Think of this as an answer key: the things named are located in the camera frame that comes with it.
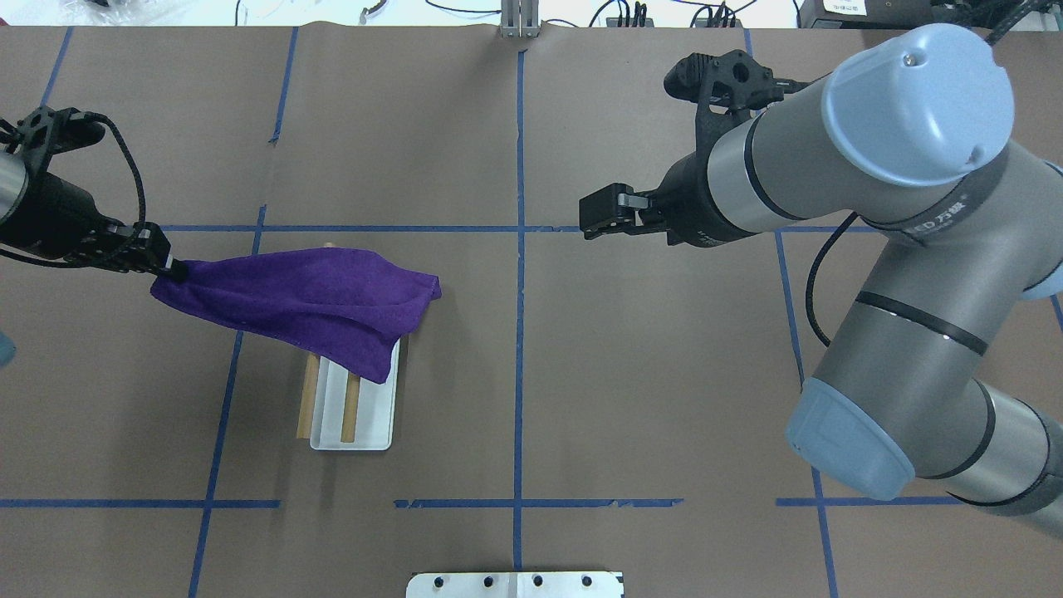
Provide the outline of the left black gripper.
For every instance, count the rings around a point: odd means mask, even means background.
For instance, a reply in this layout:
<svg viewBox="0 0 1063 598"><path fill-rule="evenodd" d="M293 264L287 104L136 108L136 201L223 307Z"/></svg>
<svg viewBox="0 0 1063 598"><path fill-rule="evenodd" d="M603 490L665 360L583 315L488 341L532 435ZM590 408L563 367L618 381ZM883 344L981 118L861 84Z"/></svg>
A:
<svg viewBox="0 0 1063 598"><path fill-rule="evenodd" d="M43 260L91 264L106 270L145 270L170 281L189 279L189 264L179 260L170 246L159 246L159 227L145 223L140 235L134 226L96 209L84 189L44 174L27 190L2 220L2 243Z"/></svg>

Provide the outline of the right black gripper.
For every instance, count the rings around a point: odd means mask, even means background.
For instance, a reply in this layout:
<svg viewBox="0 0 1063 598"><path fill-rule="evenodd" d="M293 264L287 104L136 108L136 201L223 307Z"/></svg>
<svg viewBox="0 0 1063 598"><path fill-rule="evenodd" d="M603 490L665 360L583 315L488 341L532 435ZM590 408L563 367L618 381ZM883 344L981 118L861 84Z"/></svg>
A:
<svg viewBox="0 0 1063 598"><path fill-rule="evenodd" d="M607 184L580 200L585 241L608 234L664 233L668 242L718 247L749 238L720 211L708 189L707 158L690 153L677 160L653 192L635 192L622 183Z"/></svg>

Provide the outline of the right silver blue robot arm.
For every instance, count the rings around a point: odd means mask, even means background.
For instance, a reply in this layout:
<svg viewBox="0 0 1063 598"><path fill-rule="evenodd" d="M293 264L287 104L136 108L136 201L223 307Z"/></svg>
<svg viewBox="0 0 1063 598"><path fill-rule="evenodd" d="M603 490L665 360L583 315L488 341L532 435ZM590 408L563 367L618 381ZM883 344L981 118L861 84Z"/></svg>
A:
<svg viewBox="0 0 1063 598"><path fill-rule="evenodd" d="M915 479L1061 537L1061 424L976 378L1015 304L1061 291L1061 170L1012 139L993 47L926 24L826 76L741 50L664 76L694 152L660 185L580 200L585 238L662 233L718 247L846 209L884 250L786 427L812 467L891 501Z"/></svg>

